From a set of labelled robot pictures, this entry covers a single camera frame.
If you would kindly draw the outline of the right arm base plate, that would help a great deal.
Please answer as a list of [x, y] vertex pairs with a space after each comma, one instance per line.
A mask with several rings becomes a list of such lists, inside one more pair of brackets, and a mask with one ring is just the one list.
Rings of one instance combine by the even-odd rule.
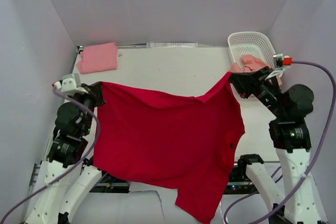
[[224, 190], [224, 195], [248, 195], [256, 191], [255, 185], [235, 163], [229, 176], [229, 182]]

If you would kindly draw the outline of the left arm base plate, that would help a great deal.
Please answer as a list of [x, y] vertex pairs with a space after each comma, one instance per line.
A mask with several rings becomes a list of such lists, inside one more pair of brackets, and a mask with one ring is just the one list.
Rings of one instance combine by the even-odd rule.
[[110, 193], [110, 194], [127, 194], [129, 192], [130, 183], [115, 178], [111, 175], [104, 174], [104, 178], [95, 185], [91, 193]]

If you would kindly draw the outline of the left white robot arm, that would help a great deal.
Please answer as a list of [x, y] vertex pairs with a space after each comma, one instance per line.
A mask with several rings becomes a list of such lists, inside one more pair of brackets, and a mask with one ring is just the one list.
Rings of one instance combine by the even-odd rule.
[[87, 159], [93, 147], [85, 139], [91, 132], [92, 121], [97, 120], [94, 109], [105, 104], [102, 83], [62, 90], [70, 82], [64, 80], [54, 85], [56, 95], [69, 101], [57, 110], [44, 186], [37, 191], [37, 202], [25, 223], [71, 223], [93, 186], [111, 175], [109, 166], [94, 166]]

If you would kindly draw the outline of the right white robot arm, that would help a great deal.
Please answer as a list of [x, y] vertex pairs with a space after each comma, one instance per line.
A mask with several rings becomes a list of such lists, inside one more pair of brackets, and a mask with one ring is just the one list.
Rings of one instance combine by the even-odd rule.
[[281, 92], [273, 70], [233, 73], [229, 80], [244, 99], [255, 96], [276, 118], [269, 123], [269, 133], [280, 161], [284, 190], [267, 174], [256, 154], [242, 155], [238, 177], [252, 181], [269, 214], [269, 223], [322, 223], [313, 195], [310, 164], [311, 142], [305, 117], [313, 111], [314, 95], [310, 88], [295, 84]]

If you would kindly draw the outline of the red t shirt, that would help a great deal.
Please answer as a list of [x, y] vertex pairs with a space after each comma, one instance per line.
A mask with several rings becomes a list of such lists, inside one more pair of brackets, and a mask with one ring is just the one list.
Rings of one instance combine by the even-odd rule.
[[245, 133], [229, 77], [199, 97], [103, 82], [94, 166], [119, 179], [176, 189], [176, 205], [210, 223]]

